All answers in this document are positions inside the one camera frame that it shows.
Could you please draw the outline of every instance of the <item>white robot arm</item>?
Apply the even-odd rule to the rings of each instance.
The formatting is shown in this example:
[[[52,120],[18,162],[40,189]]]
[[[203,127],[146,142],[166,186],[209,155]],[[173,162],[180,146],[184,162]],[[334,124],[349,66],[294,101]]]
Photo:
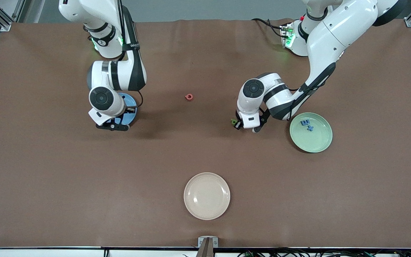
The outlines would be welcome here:
[[[290,119],[324,85],[344,50],[377,22],[379,15],[384,16],[399,1],[406,0],[344,0],[336,10],[319,22],[307,39],[310,75],[304,84],[292,94],[275,73],[262,74],[248,80],[239,93],[236,111],[239,122],[235,127],[253,128],[254,132],[258,132],[269,116],[279,120]],[[391,13],[391,18],[386,17],[384,22],[389,22],[397,15],[398,13]],[[254,93],[253,85],[256,84],[262,85],[264,90]],[[259,115],[262,102],[266,104],[267,110]]]
[[[332,11],[332,5],[340,5],[343,0],[302,0],[307,6],[307,11],[301,20],[287,25],[283,45],[294,54],[307,56],[307,39],[313,29],[324,20]],[[407,0],[379,0],[378,18],[372,24],[381,26],[392,21],[404,9]]]
[[[140,106],[126,106],[116,91],[140,91],[147,83],[129,10],[121,0],[59,0],[59,10],[70,21],[84,24],[103,57],[128,56],[125,61],[95,61],[88,70],[88,99],[93,107],[88,114],[96,127],[110,129],[106,122]]]

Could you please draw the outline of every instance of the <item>brown tablecloth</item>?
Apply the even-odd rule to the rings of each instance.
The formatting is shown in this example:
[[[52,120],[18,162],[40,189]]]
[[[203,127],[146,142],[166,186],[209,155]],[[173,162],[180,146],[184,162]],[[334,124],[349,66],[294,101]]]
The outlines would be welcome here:
[[[411,247],[411,28],[373,27],[300,112],[334,131],[304,153],[289,123],[230,124],[242,84],[306,58],[254,21],[137,24],[148,83],[128,132],[98,130],[86,72],[100,59],[81,24],[13,24],[0,36],[0,247]],[[194,95],[187,102],[184,96]],[[230,186],[201,221],[183,190],[201,172]]]

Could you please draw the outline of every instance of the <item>cable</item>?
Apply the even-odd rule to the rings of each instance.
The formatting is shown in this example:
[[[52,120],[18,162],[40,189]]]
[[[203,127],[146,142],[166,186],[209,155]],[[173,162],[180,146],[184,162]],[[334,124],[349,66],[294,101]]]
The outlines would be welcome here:
[[[120,55],[120,57],[119,57],[119,61],[121,61],[121,60],[123,60],[123,58],[125,57],[125,55],[126,55],[126,52],[125,51],[123,51],[122,53],[121,53],[121,55]]]
[[[126,29],[125,29],[125,17],[123,15],[123,4],[121,0],[118,0],[118,15],[120,17],[120,28],[121,28],[121,39],[123,41],[123,45],[126,44]]]
[[[270,20],[269,19],[267,19],[267,22],[266,21],[263,21],[263,20],[261,20],[261,19],[259,19],[259,18],[254,18],[254,19],[252,19],[252,21],[261,21],[262,23],[264,23],[266,26],[269,26],[271,29],[272,29],[272,31],[277,35],[277,36],[280,36],[280,37],[282,37],[282,38],[284,38],[284,39],[287,39],[288,38],[288,36],[283,36],[283,35],[281,35],[281,34],[278,34],[277,33],[277,31],[275,31],[275,29],[277,28],[277,29],[280,29],[280,26],[284,26],[284,25],[286,25],[286,24],[289,24],[289,23],[285,23],[285,24],[282,24],[282,25],[280,25],[280,26],[274,26],[274,25],[272,25],[272,24],[270,24]]]
[[[127,108],[138,108],[142,106],[142,104],[144,103],[144,97],[142,96],[142,93],[140,91],[137,91],[137,93],[139,93],[139,95],[141,96],[141,103],[136,106],[128,106]]]

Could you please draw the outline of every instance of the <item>red ring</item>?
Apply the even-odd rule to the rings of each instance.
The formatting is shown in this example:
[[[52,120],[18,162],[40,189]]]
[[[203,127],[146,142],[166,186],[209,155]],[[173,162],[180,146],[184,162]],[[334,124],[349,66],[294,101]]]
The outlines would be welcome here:
[[[192,94],[187,94],[185,96],[185,99],[188,100],[188,101],[191,101],[191,100],[193,100],[193,95]]]

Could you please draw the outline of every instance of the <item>green object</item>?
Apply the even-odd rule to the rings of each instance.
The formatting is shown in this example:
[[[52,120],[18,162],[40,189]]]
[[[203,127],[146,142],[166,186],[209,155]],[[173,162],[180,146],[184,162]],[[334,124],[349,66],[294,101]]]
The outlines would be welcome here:
[[[292,32],[291,35],[286,39],[286,47],[291,47],[293,45],[293,39],[296,35]]]
[[[301,121],[309,120],[312,131],[302,126]],[[333,141],[331,125],[318,114],[304,112],[292,119],[290,135],[293,142],[302,150],[309,153],[319,153],[329,147]]]
[[[98,47],[96,46],[96,42],[93,38],[91,38],[91,42],[93,42],[93,45],[95,46],[95,50],[98,51]]]

